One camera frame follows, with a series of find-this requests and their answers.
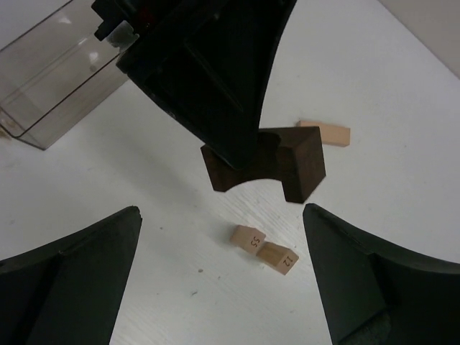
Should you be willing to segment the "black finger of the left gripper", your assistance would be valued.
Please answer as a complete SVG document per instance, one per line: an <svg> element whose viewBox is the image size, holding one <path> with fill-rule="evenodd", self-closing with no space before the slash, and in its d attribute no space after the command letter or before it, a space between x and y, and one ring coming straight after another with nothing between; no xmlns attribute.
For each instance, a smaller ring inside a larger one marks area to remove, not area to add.
<svg viewBox="0 0 460 345"><path fill-rule="evenodd" d="M249 164L280 38L294 1L95 1L105 40L134 36L117 60L163 111L231 167Z"/></svg>

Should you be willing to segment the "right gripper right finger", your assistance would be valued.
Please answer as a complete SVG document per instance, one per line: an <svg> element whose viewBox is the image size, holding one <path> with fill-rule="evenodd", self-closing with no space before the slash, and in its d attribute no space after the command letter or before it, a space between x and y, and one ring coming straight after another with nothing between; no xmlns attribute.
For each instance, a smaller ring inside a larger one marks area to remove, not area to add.
<svg viewBox="0 0 460 345"><path fill-rule="evenodd" d="M309 203L303 223L333 344L458 344L459 264Z"/></svg>

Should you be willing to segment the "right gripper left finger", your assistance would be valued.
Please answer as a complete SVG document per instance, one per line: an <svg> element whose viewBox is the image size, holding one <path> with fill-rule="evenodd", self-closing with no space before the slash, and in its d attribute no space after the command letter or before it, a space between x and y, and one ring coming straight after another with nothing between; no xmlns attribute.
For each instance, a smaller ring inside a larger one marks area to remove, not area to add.
<svg viewBox="0 0 460 345"><path fill-rule="evenodd" d="M2 344L108 344L142 217L126 207L1 261Z"/></svg>

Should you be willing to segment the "light wood block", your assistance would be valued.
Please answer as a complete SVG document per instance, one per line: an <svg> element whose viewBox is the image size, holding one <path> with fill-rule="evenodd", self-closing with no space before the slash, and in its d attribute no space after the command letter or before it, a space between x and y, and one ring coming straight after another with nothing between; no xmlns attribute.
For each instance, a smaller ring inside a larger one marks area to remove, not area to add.
<svg viewBox="0 0 460 345"><path fill-rule="evenodd" d="M318 127L321 133L321 141L325 145L335 147L348 147L351 143L351 130L345 126L326 124L319 121L300 120L298 127Z"/></svg>
<svg viewBox="0 0 460 345"><path fill-rule="evenodd" d="M282 275L286 275L299 260L290 248L266 241L256 254L257 258Z"/></svg>
<svg viewBox="0 0 460 345"><path fill-rule="evenodd" d="M266 234L260 230L250 226L238 225L230 237L230 242L245 252L255 255L264 244L265 239Z"/></svg>

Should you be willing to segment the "dark brown arch block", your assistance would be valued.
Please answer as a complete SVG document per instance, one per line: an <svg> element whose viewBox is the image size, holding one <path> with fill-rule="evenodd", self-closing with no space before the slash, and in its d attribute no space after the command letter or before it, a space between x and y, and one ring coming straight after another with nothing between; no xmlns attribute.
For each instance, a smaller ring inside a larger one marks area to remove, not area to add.
<svg viewBox="0 0 460 345"><path fill-rule="evenodd" d="M326 177L321 132L318 126L261 129L250 163L235 170L208 146L203 160L215 191L226 192L253 180L282 183L285 200L304 203Z"/></svg>

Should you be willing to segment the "clear plastic container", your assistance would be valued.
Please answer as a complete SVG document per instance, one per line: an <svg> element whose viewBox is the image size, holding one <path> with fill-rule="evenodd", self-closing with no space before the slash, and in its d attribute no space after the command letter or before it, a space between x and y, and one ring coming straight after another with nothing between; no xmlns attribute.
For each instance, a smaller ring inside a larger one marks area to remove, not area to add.
<svg viewBox="0 0 460 345"><path fill-rule="evenodd" d="M122 86L90 1L68 1L1 49L1 128L46 150Z"/></svg>

